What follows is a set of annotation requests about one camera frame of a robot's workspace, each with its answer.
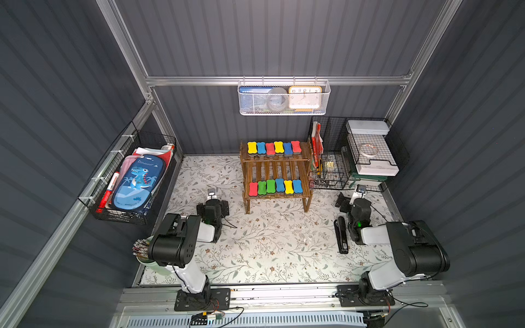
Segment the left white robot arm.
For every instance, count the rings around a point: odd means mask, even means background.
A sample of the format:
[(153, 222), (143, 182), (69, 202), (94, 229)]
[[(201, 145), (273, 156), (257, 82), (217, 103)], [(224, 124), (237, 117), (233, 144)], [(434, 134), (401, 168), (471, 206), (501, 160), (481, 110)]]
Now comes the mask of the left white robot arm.
[(168, 213), (160, 223), (143, 254), (160, 267), (171, 267), (183, 292), (204, 299), (210, 290), (209, 278), (194, 260), (198, 243), (215, 243), (222, 220), (229, 216), (229, 203), (210, 199), (198, 204), (197, 214), (182, 217)]

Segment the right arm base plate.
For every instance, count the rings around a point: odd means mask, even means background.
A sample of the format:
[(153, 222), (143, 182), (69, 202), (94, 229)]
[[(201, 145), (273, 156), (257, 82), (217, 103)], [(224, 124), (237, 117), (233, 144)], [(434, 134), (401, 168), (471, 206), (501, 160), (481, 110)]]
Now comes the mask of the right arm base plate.
[(356, 284), (338, 285), (335, 298), (343, 308), (366, 306), (393, 306), (395, 300), (386, 291), (376, 291)]

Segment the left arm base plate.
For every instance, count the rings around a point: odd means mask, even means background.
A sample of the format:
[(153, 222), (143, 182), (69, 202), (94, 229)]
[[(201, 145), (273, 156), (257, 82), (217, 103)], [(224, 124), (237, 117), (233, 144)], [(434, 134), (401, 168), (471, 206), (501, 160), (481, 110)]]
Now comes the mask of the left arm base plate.
[(190, 294), (182, 290), (177, 292), (174, 304), (175, 312), (211, 312), (228, 310), (231, 304), (231, 289), (212, 288), (203, 293)]

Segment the blue eraser top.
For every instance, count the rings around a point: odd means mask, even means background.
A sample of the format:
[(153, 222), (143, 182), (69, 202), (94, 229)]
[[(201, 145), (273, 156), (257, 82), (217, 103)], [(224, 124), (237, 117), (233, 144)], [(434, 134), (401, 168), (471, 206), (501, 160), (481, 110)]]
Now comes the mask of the blue eraser top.
[(284, 155), (290, 157), (293, 155), (293, 147), (291, 142), (283, 143)]
[(256, 148), (257, 148), (257, 154), (258, 156), (265, 156), (267, 151), (266, 151), (266, 143), (265, 142), (257, 142), (256, 143)]

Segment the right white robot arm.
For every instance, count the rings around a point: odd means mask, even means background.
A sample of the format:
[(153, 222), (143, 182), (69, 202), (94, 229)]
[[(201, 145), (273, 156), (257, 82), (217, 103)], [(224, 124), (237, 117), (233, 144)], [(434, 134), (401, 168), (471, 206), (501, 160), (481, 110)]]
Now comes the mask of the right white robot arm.
[(358, 191), (349, 198), (339, 194), (335, 207), (341, 215), (334, 230), (341, 254), (349, 242), (357, 245), (389, 245), (393, 259), (362, 274), (354, 295), (365, 304), (387, 300), (389, 292), (412, 280), (428, 280), (450, 269), (451, 261), (429, 226), (421, 220), (371, 224), (372, 203)]

